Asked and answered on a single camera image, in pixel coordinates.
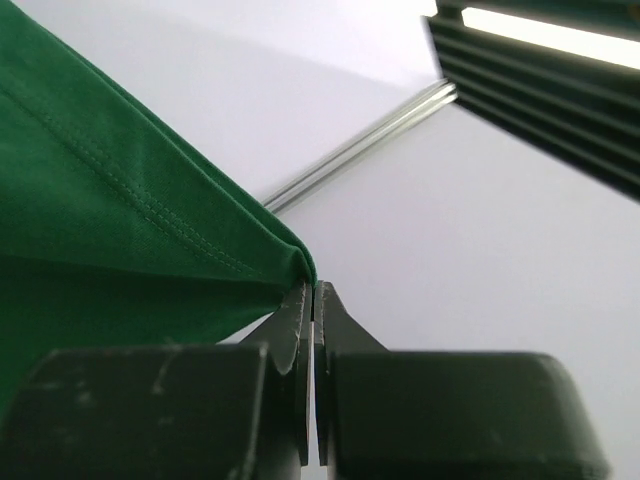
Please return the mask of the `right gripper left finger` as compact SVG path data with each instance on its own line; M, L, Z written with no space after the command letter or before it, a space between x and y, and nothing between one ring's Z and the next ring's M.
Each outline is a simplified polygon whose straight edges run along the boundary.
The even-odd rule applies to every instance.
M5 479L297 479L313 289L236 344L58 350L1 424Z

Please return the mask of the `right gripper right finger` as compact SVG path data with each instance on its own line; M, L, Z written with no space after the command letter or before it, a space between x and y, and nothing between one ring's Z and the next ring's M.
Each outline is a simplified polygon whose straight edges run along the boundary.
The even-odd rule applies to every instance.
M566 368L538 352L393 351L314 291L319 460L332 479L606 479Z

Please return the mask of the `green t-shirt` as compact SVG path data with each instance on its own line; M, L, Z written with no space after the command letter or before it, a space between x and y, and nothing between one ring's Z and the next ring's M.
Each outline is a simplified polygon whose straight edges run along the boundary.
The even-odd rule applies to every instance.
M2 3L3 406L53 350L218 342L316 279L279 219Z

